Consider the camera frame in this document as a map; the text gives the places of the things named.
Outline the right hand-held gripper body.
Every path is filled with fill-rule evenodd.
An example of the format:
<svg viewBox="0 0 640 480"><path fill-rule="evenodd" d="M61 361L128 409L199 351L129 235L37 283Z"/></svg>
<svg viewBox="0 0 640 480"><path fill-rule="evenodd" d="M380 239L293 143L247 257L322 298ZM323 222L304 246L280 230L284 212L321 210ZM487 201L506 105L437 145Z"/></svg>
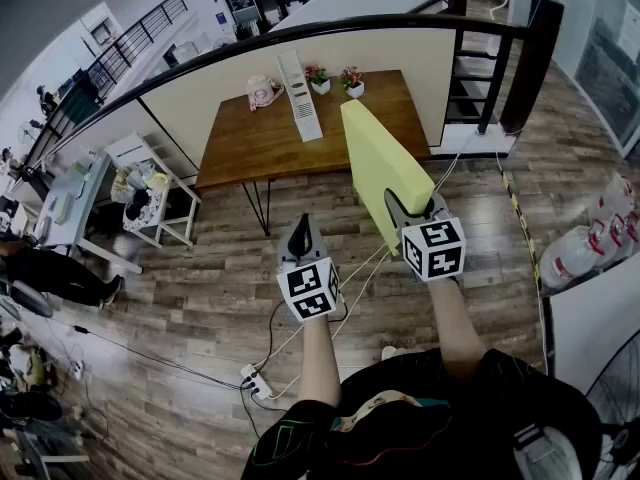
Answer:
<svg viewBox="0 0 640 480"><path fill-rule="evenodd" d="M404 261L423 282L455 278L463 272L466 238L460 220L418 217L418 223L399 229Z"/></svg>

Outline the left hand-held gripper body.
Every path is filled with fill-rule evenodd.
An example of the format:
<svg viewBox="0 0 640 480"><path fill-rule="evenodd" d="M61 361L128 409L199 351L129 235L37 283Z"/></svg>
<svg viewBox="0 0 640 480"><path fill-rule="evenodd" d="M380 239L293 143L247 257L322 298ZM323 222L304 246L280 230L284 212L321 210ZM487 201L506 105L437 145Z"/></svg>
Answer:
<svg viewBox="0 0 640 480"><path fill-rule="evenodd" d="M337 309L339 302L339 276L327 255L294 259L278 257L276 276L282 297L299 322L326 316Z"/></svg>

